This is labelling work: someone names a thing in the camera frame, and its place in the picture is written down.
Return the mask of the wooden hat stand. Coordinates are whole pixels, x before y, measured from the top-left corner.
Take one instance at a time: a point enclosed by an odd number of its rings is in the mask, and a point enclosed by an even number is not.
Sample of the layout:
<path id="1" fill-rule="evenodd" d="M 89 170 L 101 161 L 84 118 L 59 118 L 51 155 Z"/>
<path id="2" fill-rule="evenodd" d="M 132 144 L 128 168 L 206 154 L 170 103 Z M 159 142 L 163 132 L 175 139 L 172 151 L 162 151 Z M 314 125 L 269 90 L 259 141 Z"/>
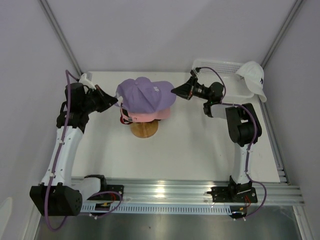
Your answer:
<path id="1" fill-rule="evenodd" d="M 130 125 L 132 134 L 138 138 L 150 138 L 159 128 L 159 121 L 153 120 L 151 122 L 134 122 Z"/>

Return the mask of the red LA baseball cap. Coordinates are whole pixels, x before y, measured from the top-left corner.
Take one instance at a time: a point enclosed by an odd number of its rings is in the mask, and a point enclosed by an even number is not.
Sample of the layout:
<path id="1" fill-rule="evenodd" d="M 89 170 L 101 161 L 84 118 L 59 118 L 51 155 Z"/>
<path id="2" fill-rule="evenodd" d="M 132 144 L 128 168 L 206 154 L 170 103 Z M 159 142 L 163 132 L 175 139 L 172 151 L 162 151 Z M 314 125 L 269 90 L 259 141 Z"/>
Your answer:
<path id="1" fill-rule="evenodd" d="M 120 122 L 123 125 L 130 125 L 133 123 L 132 118 L 129 116 L 129 113 L 125 109 L 120 109 Z"/>

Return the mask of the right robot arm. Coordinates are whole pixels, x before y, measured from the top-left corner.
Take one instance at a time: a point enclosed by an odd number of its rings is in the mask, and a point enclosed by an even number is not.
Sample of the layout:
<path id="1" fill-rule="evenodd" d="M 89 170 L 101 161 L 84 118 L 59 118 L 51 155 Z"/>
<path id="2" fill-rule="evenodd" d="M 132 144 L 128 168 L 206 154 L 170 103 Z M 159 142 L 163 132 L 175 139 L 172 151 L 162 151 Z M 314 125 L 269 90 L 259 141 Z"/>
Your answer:
<path id="1" fill-rule="evenodd" d="M 254 144 L 262 135 L 262 128 L 251 103 L 223 103 L 226 86 L 213 82 L 209 87 L 198 83 L 196 76 L 172 89 L 171 93 L 190 100 L 198 97 L 206 100 L 203 112 L 210 118 L 222 118 L 227 122 L 228 134 L 234 143 L 234 165 L 227 187 L 212 187 L 208 192 L 215 203 L 244 203 L 250 200 L 256 203 L 256 190 L 253 187 L 251 173 L 251 152 Z"/>

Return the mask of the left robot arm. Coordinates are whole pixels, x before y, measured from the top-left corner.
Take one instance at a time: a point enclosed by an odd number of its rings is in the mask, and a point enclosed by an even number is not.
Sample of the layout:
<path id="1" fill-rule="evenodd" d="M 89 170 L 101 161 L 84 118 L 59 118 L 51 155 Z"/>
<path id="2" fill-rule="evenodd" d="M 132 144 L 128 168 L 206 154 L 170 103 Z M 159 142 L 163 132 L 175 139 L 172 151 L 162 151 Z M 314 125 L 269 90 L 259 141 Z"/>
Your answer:
<path id="1" fill-rule="evenodd" d="M 56 142 L 48 169 L 29 192 L 44 217 L 77 216 L 84 201 L 93 197 L 100 201 L 108 194 L 104 175 L 87 175 L 80 184 L 72 186 L 72 169 L 89 115 L 106 111 L 118 100 L 98 85 L 89 87 L 79 82 L 66 86 L 65 98 L 56 119 Z"/>

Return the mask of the pink baseball cap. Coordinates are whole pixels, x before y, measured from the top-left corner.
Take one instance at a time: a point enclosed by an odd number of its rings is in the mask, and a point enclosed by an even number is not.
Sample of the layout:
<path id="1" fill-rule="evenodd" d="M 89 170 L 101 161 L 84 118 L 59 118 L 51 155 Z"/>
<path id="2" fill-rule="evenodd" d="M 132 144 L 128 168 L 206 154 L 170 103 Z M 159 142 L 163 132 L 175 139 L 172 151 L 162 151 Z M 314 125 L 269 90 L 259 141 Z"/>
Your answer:
<path id="1" fill-rule="evenodd" d="M 126 121 L 132 123 L 149 123 L 154 120 L 168 119 L 171 115 L 171 108 L 169 107 L 153 113 L 132 113 L 121 107 L 120 113 L 122 118 Z"/>

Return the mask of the lavender LA baseball cap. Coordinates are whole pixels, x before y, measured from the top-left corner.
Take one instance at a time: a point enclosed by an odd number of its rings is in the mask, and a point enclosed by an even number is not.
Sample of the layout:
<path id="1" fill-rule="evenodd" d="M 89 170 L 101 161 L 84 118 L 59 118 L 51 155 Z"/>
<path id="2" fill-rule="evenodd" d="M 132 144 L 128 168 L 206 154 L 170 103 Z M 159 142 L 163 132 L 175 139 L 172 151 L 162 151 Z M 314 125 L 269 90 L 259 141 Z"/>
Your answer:
<path id="1" fill-rule="evenodd" d="M 117 98 L 122 98 L 122 108 L 130 113 L 152 114 L 170 108 L 176 101 L 171 92 L 174 86 L 168 81 L 151 81 L 141 76 L 126 79 L 115 91 Z"/>

